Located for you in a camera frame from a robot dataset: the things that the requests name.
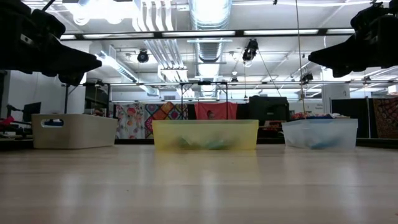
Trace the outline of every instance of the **ceiling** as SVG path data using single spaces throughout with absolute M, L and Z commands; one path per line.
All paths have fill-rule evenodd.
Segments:
M 299 25 L 300 29 L 317 29 L 317 28 L 349 28 L 349 22 L 358 11 L 369 7 L 369 4 L 358 4 L 352 6 L 335 6 L 335 7 L 298 7 L 298 23 L 295 6 L 284 4 L 263 5 L 239 5 L 252 4 L 268 1 L 233 1 L 231 17 L 229 20 L 229 29 L 296 29 Z M 27 2 L 33 8 L 41 8 L 44 4 L 38 0 L 28 0 Z M 294 2 L 290 0 L 279 0 L 279 2 Z M 325 3 L 341 3 L 341 2 L 358 2 L 357 0 L 312 0 L 298 1 L 304 4 L 325 4 Z M 174 0 L 172 1 L 172 23 L 175 30 L 190 30 L 190 13 L 189 11 L 180 10 L 187 7 L 188 1 Z M 53 7 L 49 9 L 49 13 L 55 15 L 67 27 L 67 33 L 108 33 L 108 32 L 135 32 L 132 27 L 131 19 L 123 19 L 120 24 L 112 25 L 105 19 L 92 19 L 84 26 L 78 26 L 73 22 L 73 16 L 66 10 L 57 0 Z M 319 50 L 325 46 L 332 46 L 344 42 L 348 36 L 328 36 L 328 37 L 260 37 L 257 38 L 259 43 L 259 51 L 264 59 L 257 55 L 254 58 L 252 66 L 243 67 L 241 60 L 241 52 L 249 42 L 249 38 L 232 38 L 232 42 L 224 44 L 223 59 L 220 66 L 220 74 L 218 80 L 230 81 L 232 71 L 238 74 L 238 80 L 244 81 L 246 76 L 247 82 L 259 82 L 270 80 L 268 71 L 276 81 L 291 80 L 291 75 L 300 75 L 297 73 L 302 65 L 307 64 L 307 56 L 311 51 Z M 187 66 L 187 76 L 194 80 L 197 77 L 196 55 L 194 44 L 187 43 L 187 39 L 177 39 L 178 48 L 180 50 L 184 65 Z M 144 49 L 146 45 L 143 40 L 103 40 L 103 46 L 112 45 L 117 50 L 117 59 L 123 62 L 128 69 L 139 75 L 140 82 L 161 82 L 157 75 L 158 63 L 150 56 L 147 63 L 138 63 L 136 60 L 140 49 Z M 313 63 L 309 63 L 306 67 L 307 71 L 314 74 L 314 79 L 321 79 L 321 67 Z M 347 80 L 353 78 L 362 78 L 364 74 L 370 73 L 380 68 L 369 68 L 365 72 L 352 73 L 346 76 Z M 380 76 L 377 79 L 385 80 L 395 78 L 398 70 L 385 73 L 387 76 Z M 100 78 L 105 82 L 121 82 L 121 75 L 114 69 L 102 67 L 88 73 L 88 78 Z M 384 88 L 387 85 L 378 85 L 378 88 Z M 273 85 L 261 86 L 260 88 L 275 88 Z M 120 91 L 136 90 L 139 88 L 118 88 Z

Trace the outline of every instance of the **white storage bin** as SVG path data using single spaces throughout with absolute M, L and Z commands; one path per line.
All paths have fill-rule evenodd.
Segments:
M 325 149 L 355 148 L 357 119 L 305 119 L 282 123 L 287 146 Z
M 46 121 L 50 119 L 62 120 L 63 125 L 46 125 Z M 117 125 L 117 119 L 87 114 L 33 114 L 34 147 L 84 149 L 113 146 Z

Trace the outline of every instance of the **plastic bin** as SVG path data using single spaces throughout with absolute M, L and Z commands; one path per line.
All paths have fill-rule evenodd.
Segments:
M 63 125 L 46 125 L 50 119 L 62 120 Z M 113 146 L 117 125 L 116 119 L 87 114 L 33 114 L 34 147 L 84 149 Z
M 257 120 L 153 121 L 156 150 L 255 149 Z
M 325 149 L 355 148 L 357 119 L 306 119 L 282 123 L 287 146 Z

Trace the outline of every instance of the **translucent plastic bin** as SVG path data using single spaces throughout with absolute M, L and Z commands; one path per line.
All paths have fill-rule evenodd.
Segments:
M 257 120 L 153 121 L 156 150 L 255 149 Z
M 49 125 L 49 120 L 56 122 Z M 113 146 L 117 125 L 117 119 L 87 114 L 33 114 L 33 143 L 36 149 Z
M 325 149 L 353 149 L 357 119 L 306 119 L 282 123 L 287 146 Z

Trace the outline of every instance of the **yellow storage bin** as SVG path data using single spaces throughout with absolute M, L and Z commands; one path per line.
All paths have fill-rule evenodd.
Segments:
M 257 120 L 153 121 L 156 150 L 255 149 Z

